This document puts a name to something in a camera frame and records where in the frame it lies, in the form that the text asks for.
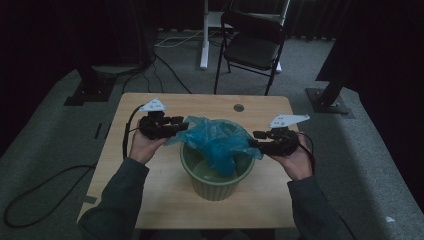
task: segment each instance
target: cable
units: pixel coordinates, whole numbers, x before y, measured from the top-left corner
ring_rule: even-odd
[[[156,52],[153,51],[153,54],[155,54],[155,56],[157,58],[159,58],[159,60],[161,60],[174,74],[174,76],[177,78],[177,80],[180,82],[180,84],[187,90],[188,93],[192,94],[192,92],[184,85],[184,83],[181,81],[181,79],[177,76],[177,74],[174,72],[174,69],[171,68],[171,66],[168,65],[168,63],[166,63],[161,57],[159,57]]]
[[[136,76],[137,74],[140,74],[140,73],[142,73],[142,72],[136,72],[136,73],[134,73],[133,75],[131,75],[129,78],[127,78],[127,80],[125,80],[125,82],[124,82],[124,86],[122,86],[122,91],[121,91],[121,95],[123,95],[124,93],[125,93],[125,87],[127,86],[127,84],[128,84],[128,82],[134,77],[134,76]]]
[[[306,154],[308,154],[309,157],[309,161],[311,162],[311,168],[312,168],[312,174],[315,175],[315,157],[314,157],[314,142],[312,141],[312,138],[310,138],[308,135],[302,133],[302,132],[296,132],[297,135],[302,135],[305,136],[308,140],[309,143],[311,144],[311,150],[309,150],[307,147],[303,146],[302,144],[299,143],[299,147],[303,149],[303,151],[306,152]]]
[[[209,44],[215,47],[221,47],[221,43],[215,41],[209,41]]]
[[[128,156],[128,153],[127,153],[128,135],[131,132],[130,127],[131,127],[132,119],[134,118],[134,115],[137,113],[137,111],[143,106],[144,106],[144,104],[142,104],[142,105],[138,106],[136,109],[134,109],[134,111],[131,113],[130,118],[128,119],[128,122],[125,124],[124,139],[122,140],[122,156],[123,156],[123,158],[126,158]]]
[[[153,67],[155,68],[155,70],[153,71],[153,74],[158,78],[159,83],[160,83],[160,88],[161,88],[161,92],[165,93],[163,90],[163,84],[162,84],[162,80],[160,79],[160,77],[156,74],[156,65],[155,63],[153,63]]]
[[[141,63],[142,62],[142,60],[141,60],[141,56],[142,56],[142,48],[141,48],[141,34],[140,34],[140,26],[139,26],[139,18],[137,18],[137,13],[135,12],[135,8],[134,8],[134,2],[133,2],[133,0],[130,0],[130,4],[131,4],[131,10],[132,10],[132,14],[133,14],[133,16],[134,16],[134,22],[135,22],[135,26],[136,26],[136,28],[137,28],[137,43],[138,43],[138,57],[139,57],[139,63]]]
[[[69,167],[65,170],[60,171],[59,173],[53,175],[52,177],[48,178],[47,180],[43,181],[42,183],[40,183],[39,185],[35,186],[34,188],[31,188],[25,192],[23,192],[21,195],[17,196],[15,199],[13,199],[12,201],[9,202],[9,204],[6,206],[6,209],[4,211],[3,214],[3,222],[11,227],[11,228],[26,228],[29,226],[33,226],[37,223],[40,223],[41,221],[43,221],[44,219],[46,219],[48,216],[50,216],[50,214],[52,214],[62,203],[63,201],[69,196],[69,194],[72,192],[72,190],[74,190],[74,188],[78,185],[78,183],[94,168],[96,168],[95,166],[97,165],[97,162],[94,163],[93,165],[77,165],[77,166],[73,166],[73,167]],[[33,193],[34,191],[38,190],[39,188],[41,188],[42,186],[44,186],[45,184],[47,184],[48,182],[50,182],[51,180],[53,180],[54,178],[56,178],[57,176],[70,171],[70,170],[74,170],[74,169],[78,169],[78,168],[89,168],[87,169],[87,171],[85,171],[80,178],[78,178],[78,180],[74,183],[74,185],[69,189],[69,191],[56,203],[56,205],[50,209],[44,216],[42,216],[41,218],[30,222],[30,223],[26,223],[26,224],[14,224],[9,220],[9,211],[11,210],[11,208],[13,206],[15,206],[19,200],[22,200],[23,198],[25,198],[26,196],[30,195],[31,193]]]
[[[193,35],[193,36],[191,36],[191,37],[169,37],[169,38],[166,38],[165,40],[163,40],[163,41],[161,41],[161,42],[159,42],[159,43],[155,44],[155,47],[163,47],[163,48],[172,48],[172,47],[177,47],[177,46],[179,46],[179,45],[183,44],[184,42],[186,42],[186,41],[188,41],[188,40],[190,40],[190,39],[192,39],[192,38],[196,37],[196,36],[197,36],[197,35],[199,35],[201,32],[203,32],[203,30],[201,30],[201,31],[197,32],[196,34],[194,34],[194,35]],[[171,45],[171,46],[163,46],[163,45],[160,45],[161,43],[164,43],[164,42],[166,42],[166,41],[168,41],[168,40],[170,40],[170,39],[184,39],[184,40],[183,40],[183,41],[181,41],[181,42],[179,42],[179,43],[177,43],[177,44],[175,44],[175,45]]]
[[[342,217],[342,215],[340,215],[340,213],[337,212],[337,214],[339,215],[340,220],[342,220],[342,223],[345,225],[347,231],[350,233],[350,236],[352,236],[352,238],[354,240],[356,240],[355,234],[353,234],[352,229],[350,229],[349,225],[347,225],[347,222],[344,220],[344,218]]]
[[[132,74],[132,73],[136,73],[136,72],[140,72],[141,71],[140,67],[129,69],[129,70],[125,70],[123,72],[118,72],[118,73],[103,72],[103,71],[96,70],[96,69],[93,69],[93,70],[97,74],[99,74],[100,76],[101,75],[104,75],[104,76],[111,76],[111,77],[114,77],[114,78],[119,78],[119,77],[122,77],[122,76],[125,76],[125,75],[128,75],[128,74]]]
[[[151,93],[150,91],[150,79],[146,77],[146,72],[143,73],[143,77],[147,80],[147,92]]]

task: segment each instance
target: green bucket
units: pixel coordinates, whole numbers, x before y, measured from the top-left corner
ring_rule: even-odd
[[[230,177],[223,177],[208,167],[199,151],[182,143],[180,149],[181,162],[191,177],[196,193],[209,201],[220,201],[233,194],[238,183],[252,170],[255,160],[246,154],[234,156],[235,171]]]

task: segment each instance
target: small round object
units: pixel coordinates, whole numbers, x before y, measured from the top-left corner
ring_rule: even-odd
[[[236,104],[236,105],[234,105],[234,110],[236,112],[243,112],[244,111],[244,106],[241,105],[241,104]]]

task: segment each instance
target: gray sleeve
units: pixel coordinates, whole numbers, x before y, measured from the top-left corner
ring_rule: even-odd
[[[288,184],[293,218],[301,239],[339,239],[341,220],[324,196],[315,177]]]
[[[78,222],[82,239],[130,239],[149,169],[125,158],[102,192],[102,201]]]

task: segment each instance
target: person's right hand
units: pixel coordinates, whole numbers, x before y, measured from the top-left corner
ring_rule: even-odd
[[[299,142],[307,148],[305,136],[298,134]],[[294,181],[302,180],[312,176],[312,165],[308,154],[301,147],[297,147],[296,151],[290,156],[269,156],[283,166],[287,175]]]
[[[168,141],[168,138],[150,140],[140,130],[136,130],[133,135],[129,157],[141,164],[146,164],[152,159],[156,150],[166,141]]]

